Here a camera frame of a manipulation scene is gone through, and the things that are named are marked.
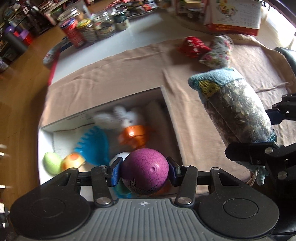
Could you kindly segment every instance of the wooden floor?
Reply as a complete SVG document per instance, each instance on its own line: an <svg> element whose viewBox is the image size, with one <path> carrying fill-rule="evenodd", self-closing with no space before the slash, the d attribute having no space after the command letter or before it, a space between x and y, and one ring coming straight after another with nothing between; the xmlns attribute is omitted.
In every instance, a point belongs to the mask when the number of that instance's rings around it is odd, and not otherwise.
<svg viewBox="0 0 296 241"><path fill-rule="evenodd" d="M102 0L89 9L97 12L110 2ZM39 184L37 130L50 72L42 60L63 37L53 27L0 75L0 152L5 153L0 157L0 185L7 187L0 195L7 207Z"/></svg>

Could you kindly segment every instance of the green ball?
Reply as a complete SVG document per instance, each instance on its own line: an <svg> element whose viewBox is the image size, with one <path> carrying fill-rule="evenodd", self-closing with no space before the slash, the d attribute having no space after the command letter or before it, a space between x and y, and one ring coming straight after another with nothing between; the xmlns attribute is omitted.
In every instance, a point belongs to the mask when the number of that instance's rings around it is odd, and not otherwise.
<svg viewBox="0 0 296 241"><path fill-rule="evenodd" d="M45 170L51 175L57 175L61 172L62 158L53 152L46 152L43 158Z"/></svg>

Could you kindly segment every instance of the white ball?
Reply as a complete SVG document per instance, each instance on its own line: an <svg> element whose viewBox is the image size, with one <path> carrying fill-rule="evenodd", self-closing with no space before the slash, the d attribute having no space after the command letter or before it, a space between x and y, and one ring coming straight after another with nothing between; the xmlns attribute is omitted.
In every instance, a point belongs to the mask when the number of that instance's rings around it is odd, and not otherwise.
<svg viewBox="0 0 296 241"><path fill-rule="evenodd" d="M130 154L130 152L122 152L117 154L115 157L113 157L111 159L111 161L109 162L109 166L111 166L111 164L118 158L118 157L122 157L123 160L125 160L125 158Z"/></svg>

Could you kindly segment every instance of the glass jar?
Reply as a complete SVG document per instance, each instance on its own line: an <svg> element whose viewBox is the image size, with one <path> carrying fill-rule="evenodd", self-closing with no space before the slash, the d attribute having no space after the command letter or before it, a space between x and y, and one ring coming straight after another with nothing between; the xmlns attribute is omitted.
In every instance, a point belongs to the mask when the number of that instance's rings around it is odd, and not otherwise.
<svg viewBox="0 0 296 241"><path fill-rule="evenodd" d="M3 73L5 70L7 70L8 65L4 62L4 60L0 57L0 73Z"/></svg>
<svg viewBox="0 0 296 241"><path fill-rule="evenodd" d="M124 10L117 10L111 13L111 15L114 18L117 30L122 31L129 27L129 20L126 18L126 12Z"/></svg>
<svg viewBox="0 0 296 241"><path fill-rule="evenodd" d="M77 21L81 21L84 19L84 13L80 9L72 7L60 14L57 20L63 22L69 18L75 18Z"/></svg>
<svg viewBox="0 0 296 241"><path fill-rule="evenodd" d="M80 21L76 28L82 34L84 39L89 43L94 43L98 41L98 35L94 28L94 24L91 22L89 18L83 19Z"/></svg>
<svg viewBox="0 0 296 241"><path fill-rule="evenodd" d="M94 22L95 29L98 31L101 38L108 38L115 33L114 20L108 12L101 11L96 14L92 14L91 19Z"/></svg>

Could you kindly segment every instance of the jar lid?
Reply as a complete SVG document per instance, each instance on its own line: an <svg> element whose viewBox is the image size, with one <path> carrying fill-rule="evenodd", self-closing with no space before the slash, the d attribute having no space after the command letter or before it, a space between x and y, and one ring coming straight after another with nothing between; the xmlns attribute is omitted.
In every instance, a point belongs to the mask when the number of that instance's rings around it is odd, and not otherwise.
<svg viewBox="0 0 296 241"><path fill-rule="evenodd" d="M191 12L201 12L201 9L199 8L187 8L187 10Z"/></svg>
<svg viewBox="0 0 296 241"><path fill-rule="evenodd" d="M64 28L68 27L69 25L75 23L75 21L77 21L75 18L66 19L65 21L62 21L59 23L59 27L61 29L64 29Z"/></svg>
<svg viewBox="0 0 296 241"><path fill-rule="evenodd" d="M92 14L91 19L94 20L94 19L98 19L98 18L102 18L102 17L106 17L106 16L108 16L108 13L106 11L100 11L100 12Z"/></svg>
<svg viewBox="0 0 296 241"><path fill-rule="evenodd" d="M83 28L86 25L90 24L91 20L89 18L83 19L76 25L76 28Z"/></svg>
<svg viewBox="0 0 296 241"><path fill-rule="evenodd" d="M60 14L58 16L57 20L61 21L63 19L76 17L79 14L80 14L80 11L77 8L72 7L72 8L67 9L66 11L64 11L62 14Z"/></svg>
<svg viewBox="0 0 296 241"><path fill-rule="evenodd" d="M126 13L125 10L117 10L115 12L112 12L111 15L117 16L117 15L124 15Z"/></svg>

